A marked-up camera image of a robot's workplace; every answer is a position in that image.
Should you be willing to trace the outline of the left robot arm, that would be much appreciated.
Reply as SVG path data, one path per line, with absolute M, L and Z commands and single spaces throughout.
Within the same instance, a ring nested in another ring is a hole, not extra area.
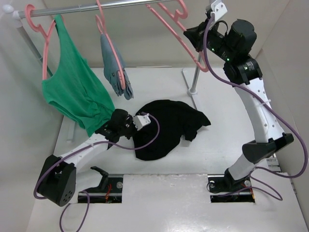
M 116 109 L 111 119 L 98 128 L 85 142 L 57 157 L 46 158 L 34 189 L 34 197 L 48 199 L 58 206 L 65 206 L 76 190 L 77 173 L 92 158 L 115 145 L 120 137 L 131 138 L 149 123 L 147 116 L 132 116 Z

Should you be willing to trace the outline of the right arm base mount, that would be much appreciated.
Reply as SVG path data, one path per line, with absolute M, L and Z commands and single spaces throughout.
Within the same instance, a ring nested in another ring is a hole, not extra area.
M 207 190 L 210 193 L 211 203 L 255 203 L 249 177 L 228 186 L 224 175 L 208 175 Z

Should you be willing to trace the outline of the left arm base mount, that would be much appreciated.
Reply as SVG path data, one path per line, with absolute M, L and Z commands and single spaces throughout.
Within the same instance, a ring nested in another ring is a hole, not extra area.
M 87 203 L 90 199 L 90 203 L 121 203 L 123 182 L 122 174 L 109 174 L 92 166 L 88 171 L 77 174 L 77 202 Z

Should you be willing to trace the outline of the black t shirt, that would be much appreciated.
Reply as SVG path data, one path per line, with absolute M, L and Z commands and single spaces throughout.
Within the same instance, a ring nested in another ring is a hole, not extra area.
M 135 151 L 136 158 L 142 161 L 165 157 L 180 143 L 182 136 L 191 142 L 196 138 L 199 129 L 211 125 L 203 112 L 182 101 L 152 101 L 144 105 L 136 114 L 142 113 L 154 116 L 160 126 L 160 131 L 157 131 L 157 123 L 152 121 L 133 136 L 134 146 L 141 147 L 158 134 L 150 145 Z

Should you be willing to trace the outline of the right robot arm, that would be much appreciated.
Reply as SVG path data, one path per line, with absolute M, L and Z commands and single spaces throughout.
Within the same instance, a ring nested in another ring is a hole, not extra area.
M 224 191 L 231 191 L 240 186 L 260 161 L 291 144 L 294 138 L 284 132 L 267 110 L 270 104 L 263 75 L 258 62 L 249 54 L 257 38 L 253 24 L 238 19 L 227 27 L 225 34 L 221 34 L 218 31 L 221 23 L 226 22 L 220 20 L 209 30 L 206 46 L 225 62 L 225 75 L 241 98 L 254 131 L 254 140 L 242 146 L 241 156 L 219 180 Z

